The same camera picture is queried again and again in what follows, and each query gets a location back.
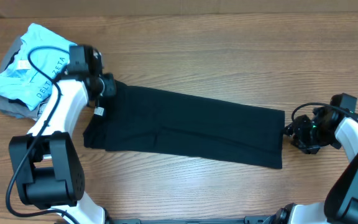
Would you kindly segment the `black t-shirt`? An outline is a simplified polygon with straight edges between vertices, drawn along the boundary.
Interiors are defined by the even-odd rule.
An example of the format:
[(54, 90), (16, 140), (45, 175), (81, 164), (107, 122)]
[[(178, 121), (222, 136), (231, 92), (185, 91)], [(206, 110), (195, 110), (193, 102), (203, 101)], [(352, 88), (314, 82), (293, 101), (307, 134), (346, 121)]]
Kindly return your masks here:
[(282, 168), (285, 113), (117, 82), (83, 133), (84, 146)]

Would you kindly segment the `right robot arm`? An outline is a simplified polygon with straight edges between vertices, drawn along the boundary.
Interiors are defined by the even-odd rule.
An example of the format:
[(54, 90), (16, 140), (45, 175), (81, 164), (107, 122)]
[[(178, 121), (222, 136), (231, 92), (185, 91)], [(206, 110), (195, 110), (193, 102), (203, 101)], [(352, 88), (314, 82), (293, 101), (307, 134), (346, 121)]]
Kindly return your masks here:
[(266, 224), (358, 223), (358, 113), (357, 98), (346, 93), (326, 103), (313, 103), (313, 118), (293, 116), (284, 133), (305, 154), (330, 145), (344, 149), (349, 165), (321, 203), (291, 203), (267, 217)]

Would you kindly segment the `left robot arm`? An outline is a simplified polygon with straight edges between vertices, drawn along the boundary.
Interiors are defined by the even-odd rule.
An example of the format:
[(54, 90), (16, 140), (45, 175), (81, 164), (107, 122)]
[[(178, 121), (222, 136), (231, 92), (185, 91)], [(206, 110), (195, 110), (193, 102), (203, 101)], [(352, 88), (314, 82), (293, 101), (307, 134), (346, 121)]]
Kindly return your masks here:
[(69, 61), (49, 78), (53, 90), (38, 121), (9, 143), (13, 175), (6, 208), (16, 217), (50, 213), (67, 223), (112, 223), (107, 210), (85, 191), (85, 174), (72, 142), (79, 115), (90, 101), (116, 94), (114, 77), (103, 73), (100, 52), (72, 45)]

